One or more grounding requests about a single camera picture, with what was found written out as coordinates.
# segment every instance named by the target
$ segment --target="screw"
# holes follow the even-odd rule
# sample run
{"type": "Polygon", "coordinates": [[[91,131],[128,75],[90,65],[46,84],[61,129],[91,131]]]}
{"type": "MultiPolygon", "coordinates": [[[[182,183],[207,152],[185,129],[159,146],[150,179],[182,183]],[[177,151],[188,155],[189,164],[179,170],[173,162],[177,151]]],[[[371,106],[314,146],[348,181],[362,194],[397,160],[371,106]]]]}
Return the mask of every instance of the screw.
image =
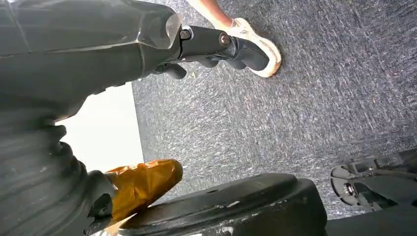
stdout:
{"type": "Polygon", "coordinates": [[[343,187],[343,191],[346,194],[349,194],[349,195],[353,195],[354,192],[355,192],[355,190],[353,189],[353,186],[351,184],[348,184],[348,183],[345,185],[345,187],[343,187]]]}
{"type": "Polygon", "coordinates": [[[181,39],[189,39],[189,38],[191,38],[191,34],[188,30],[183,29],[183,30],[181,30],[181,32],[179,32],[179,37],[181,39]]]}
{"type": "Polygon", "coordinates": [[[226,33],[222,32],[219,37],[219,42],[223,47],[228,47],[230,44],[230,37],[226,33]]]}

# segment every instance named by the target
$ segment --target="ankle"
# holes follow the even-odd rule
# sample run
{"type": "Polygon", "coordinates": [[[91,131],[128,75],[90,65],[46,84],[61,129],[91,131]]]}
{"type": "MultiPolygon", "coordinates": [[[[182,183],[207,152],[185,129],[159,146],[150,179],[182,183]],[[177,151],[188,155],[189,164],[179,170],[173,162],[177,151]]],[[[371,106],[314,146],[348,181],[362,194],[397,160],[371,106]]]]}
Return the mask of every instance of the ankle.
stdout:
{"type": "Polygon", "coordinates": [[[213,23],[213,25],[218,30],[228,31],[233,25],[233,19],[224,19],[223,21],[213,23]]]}

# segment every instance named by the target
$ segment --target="gray carpet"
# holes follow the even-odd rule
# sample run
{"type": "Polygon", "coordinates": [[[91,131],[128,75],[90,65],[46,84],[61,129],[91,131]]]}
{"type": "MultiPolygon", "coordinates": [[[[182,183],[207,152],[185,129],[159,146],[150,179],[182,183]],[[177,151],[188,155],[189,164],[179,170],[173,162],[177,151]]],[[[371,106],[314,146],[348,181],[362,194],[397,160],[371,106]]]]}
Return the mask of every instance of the gray carpet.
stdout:
{"type": "MultiPolygon", "coordinates": [[[[153,2],[210,26],[185,0],[153,2]]],[[[417,147],[416,2],[221,0],[276,42],[284,63],[270,79],[192,63],[182,81],[134,82],[145,160],[184,165],[165,198],[279,172],[315,181],[330,219],[361,213],[335,197],[329,172],[417,147]]]]}

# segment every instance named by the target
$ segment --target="black rubber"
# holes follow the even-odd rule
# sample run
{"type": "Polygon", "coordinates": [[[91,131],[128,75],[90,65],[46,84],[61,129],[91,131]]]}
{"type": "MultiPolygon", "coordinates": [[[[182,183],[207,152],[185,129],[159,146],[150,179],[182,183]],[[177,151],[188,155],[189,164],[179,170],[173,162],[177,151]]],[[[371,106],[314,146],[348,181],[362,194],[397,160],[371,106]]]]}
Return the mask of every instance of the black rubber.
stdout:
{"type": "Polygon", "coordinates": [[[123,236],[321,236],[327,216],[314,183],[264,174],[222,184],[141,211],[123,236]]]}

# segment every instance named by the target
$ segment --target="orange object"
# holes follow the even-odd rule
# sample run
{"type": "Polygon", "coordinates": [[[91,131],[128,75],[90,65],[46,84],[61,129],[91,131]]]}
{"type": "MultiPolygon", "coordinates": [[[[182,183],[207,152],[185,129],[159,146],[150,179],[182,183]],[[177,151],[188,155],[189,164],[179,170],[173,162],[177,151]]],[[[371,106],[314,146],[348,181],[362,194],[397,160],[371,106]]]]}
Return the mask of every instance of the orange object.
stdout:
{"type": "Polygon", "coordinates": [[[175,160],[156,160],[117,167],[106,175],[117,188],[112,225],[148,207],[180,182],[182,166],[175,160]]]}

